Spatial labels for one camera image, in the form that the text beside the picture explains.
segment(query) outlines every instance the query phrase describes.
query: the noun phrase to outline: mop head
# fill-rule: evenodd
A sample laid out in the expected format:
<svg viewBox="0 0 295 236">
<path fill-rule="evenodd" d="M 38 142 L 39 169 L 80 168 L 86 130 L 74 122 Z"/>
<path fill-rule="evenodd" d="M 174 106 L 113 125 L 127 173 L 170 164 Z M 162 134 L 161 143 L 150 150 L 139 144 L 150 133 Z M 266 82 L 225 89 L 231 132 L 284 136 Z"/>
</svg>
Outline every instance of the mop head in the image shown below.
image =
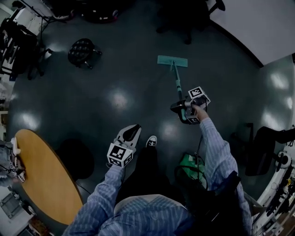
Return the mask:
<svg viewBox="0 0 295 236">
<path fill-rule="evenodd" d="M 158 64 L 172 65 L 172 62 L 174 62 L 176 66 L 188 67 L 188 60 L 185 58 L 158 56 Z"/>
</svg>

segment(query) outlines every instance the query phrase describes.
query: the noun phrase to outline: mop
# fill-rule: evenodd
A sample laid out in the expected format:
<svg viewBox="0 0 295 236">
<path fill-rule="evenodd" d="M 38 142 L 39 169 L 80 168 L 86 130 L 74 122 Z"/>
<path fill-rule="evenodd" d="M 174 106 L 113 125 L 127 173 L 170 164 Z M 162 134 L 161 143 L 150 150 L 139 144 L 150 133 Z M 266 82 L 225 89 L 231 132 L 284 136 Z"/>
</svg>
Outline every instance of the mop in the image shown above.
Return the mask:
<svg viewBox="0 0 295 236">
<path fill-rule="evenodd" d="M 180 77 L 178 74 L 178 66 L 182 67 L 188 67 L 188 60 L 185 58 L 178 58 L 178 57 L 168 57 L 168 56 L 158 56 L 158 64 L 163 64 L 163 65 L 170 65 L 171 66 L 171 71 L 175 71 L 176 74 L 176 87 L 178 91 L 178 96 L 179 100 L 181 101 L 183 99 L 183 93 L 180 85 Z M 182 119 L 185 121 L 185 109 L 181 109 L 181 116 Z"/>
</svg>

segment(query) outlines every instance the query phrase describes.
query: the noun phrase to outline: desk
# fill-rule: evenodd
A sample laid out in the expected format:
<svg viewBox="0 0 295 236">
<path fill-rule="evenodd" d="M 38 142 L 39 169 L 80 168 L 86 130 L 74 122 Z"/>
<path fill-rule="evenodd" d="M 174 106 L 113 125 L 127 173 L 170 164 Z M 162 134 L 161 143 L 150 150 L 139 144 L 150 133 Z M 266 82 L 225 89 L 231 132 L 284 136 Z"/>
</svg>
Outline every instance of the desk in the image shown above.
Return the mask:
<svg viewBox="0 0 295 236">
<path fill-rule="evenodd" d="M 33 131 L 20 130 L 15 136 L 26 168 L 25 192 L 52 219 L 70 224 L 83 204 L 63 163 Z"/>
</svg>

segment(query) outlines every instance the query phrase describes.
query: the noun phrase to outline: mop handle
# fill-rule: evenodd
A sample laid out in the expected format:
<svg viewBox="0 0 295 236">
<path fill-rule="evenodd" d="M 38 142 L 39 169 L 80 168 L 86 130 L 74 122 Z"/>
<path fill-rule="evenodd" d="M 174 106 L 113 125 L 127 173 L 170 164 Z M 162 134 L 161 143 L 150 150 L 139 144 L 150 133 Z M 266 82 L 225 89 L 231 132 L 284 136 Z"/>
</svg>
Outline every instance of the mop handle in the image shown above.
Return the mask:
<svg viewBox="0 0 295 236">
<path fill-rule="evenodd" d="M 179 74 L 178 74 L 177 66 L 175 65 L 175 61 L 172 61 L 172 63 L 171 63 L 171 70 L 173 70 L 173 66 L 175 68 L 175 73 L 176 73 L 176 81 L 175 82 L 176 82 L 176 87 L 177 87 L 177 91 L 178 91 L 178 97 L 179 97 L 179 100 L 181 101 L 183 99 L 183 92 L 182 92 L 182 89 L 181 89 L 180 77 L 179 77 Z M 184 109 L 181 109 L 181 116 L 182 116 L 183 120 L 186 120 L 185 110 Z"/>
</svg>

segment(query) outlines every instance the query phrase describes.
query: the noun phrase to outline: black pants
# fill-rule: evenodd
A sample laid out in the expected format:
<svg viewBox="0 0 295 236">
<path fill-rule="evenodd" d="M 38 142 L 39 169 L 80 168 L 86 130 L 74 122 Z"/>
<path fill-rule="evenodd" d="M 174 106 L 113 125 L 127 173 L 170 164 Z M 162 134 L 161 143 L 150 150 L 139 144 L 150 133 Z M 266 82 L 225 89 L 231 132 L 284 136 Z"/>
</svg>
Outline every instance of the black pants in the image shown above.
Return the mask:
<svg viewBox="0 0 295 236">
<path fill-rule="evenodd" d="M 145 147 L 138 156 L 134 172 L 119 190 L 116 203 L 127 197 L 150 194 L 161 194 L 184 204 L 181 192 L 170 185 L 167 176 L 159 173 L 156 148 Z"/>
</svg>

